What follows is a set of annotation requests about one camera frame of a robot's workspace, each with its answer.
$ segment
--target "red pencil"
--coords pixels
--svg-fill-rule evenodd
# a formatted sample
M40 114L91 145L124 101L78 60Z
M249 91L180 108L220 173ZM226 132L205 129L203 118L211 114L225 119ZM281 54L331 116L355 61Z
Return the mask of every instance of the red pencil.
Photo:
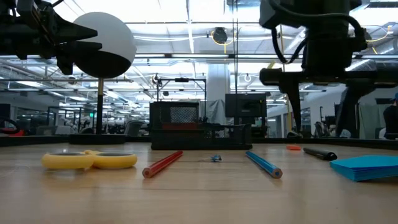
M170 165L171 163L176 161L181 156L182 156L182 151L175 152L175 153L155 162L154 164L150 165L149 167L146 167L142 171L142 175L145 178L151 178L155 174L157 174L159 171L161 171L162 169L164 169L165 167L167 167L168 165Z

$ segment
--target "ceiling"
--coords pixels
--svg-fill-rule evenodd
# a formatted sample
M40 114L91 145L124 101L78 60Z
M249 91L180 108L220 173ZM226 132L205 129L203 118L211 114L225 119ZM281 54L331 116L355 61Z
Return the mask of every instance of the ceiling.
M204 78L208 74L208 65L211 63L228 64L231 74L230 85L234 90L235 74L238 76L238 89L262 91L277 90L275 86L264 86L258 79L261 68L267 67L274 61L270 30L258 25L259 0L238 1L238 11L232 12L228 6L231 0L64 0L55 7L56 12L68 21L74 21L78 16L89 12L107 12L122 20L135 36L137 56L132 67L112 82L106 82L104 88L113 90L107 94L106 103L116 103L113 108L121 110L136 110L132 103L139 105L140 113L145 117L149 102L156 97L156 86L152 81L154 75L161 78ZM398 32L396 7L382 5L363 5L351 11L359 23L365 27L372 40L369 48L360 52L363 55L398 54L396 34ZM237 41L225 46L216 44L211 38L215 27L224 27L228 35L228 42L233 39L233 32L237 32ZM292 54L304 37L304 28L298 29L282 26L283 46L286 54ZM183 57L183 58L154 58L147 54L251 54L259 55L257 59L238 59L238 70L234 71L232 59ZM286 71L301 71L301 61L285 66ZM371 60L354 61L351 69L372 69L376 64ZM14 89L42 89L48 90L54 97L63 102L82 104L96 101L95 88L98 84L92 77L74 67L72 76L65 76L59 72L56 60L44 60L31 57L21 61L15 57L0 57L0 77L3 79L47 80L41 81L39 86L32 83L10 82L2 83L3 88ZM396 65L394 57L380 60L378 66ZM282 67L278 61L273 68ZM70 83L64 80L75 79ZM204 99L204 92L198 83L170 82L163 90L186 89L192 91L170 91L168 96L160 97L163 100ZM303 83L302 90L326 90L327 86L313 86ZM272 93L270 99L280 99L278 92Z

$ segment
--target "person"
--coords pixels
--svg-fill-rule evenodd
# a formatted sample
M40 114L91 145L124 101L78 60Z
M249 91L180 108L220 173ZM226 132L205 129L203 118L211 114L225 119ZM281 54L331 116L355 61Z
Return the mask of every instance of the person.
M384 112L384 121L386 122L386 133L384 137L386 139L395 140L395 136L389 136L389 134L398 134L398 93L396 93L393 104L387 107Z

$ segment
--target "small blue object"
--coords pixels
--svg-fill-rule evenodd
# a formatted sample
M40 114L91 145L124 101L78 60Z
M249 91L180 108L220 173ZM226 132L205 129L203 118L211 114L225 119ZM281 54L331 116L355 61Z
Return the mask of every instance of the small blue object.
M273 178L279 179L282 177L283 173L281 169L275 166L274 164L267 162L265 159L257 156L256 154L250 151L247 151L246 155L248 156L248 158L253 160L257 165L259 165L262 169L267 171L267 173L269 173Z
M331 161L330 166L353 181L398 176L398 156L359 156Z
M210 159L213 162L218 162L218 161L222 160L220 155L214 155L214 156L210 157Z

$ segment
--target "computer monitor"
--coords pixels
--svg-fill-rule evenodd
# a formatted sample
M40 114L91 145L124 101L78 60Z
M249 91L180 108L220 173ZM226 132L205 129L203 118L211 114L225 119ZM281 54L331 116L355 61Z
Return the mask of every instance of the computer monitor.
M227 118L259 118L267 116L266 94L225 94Z

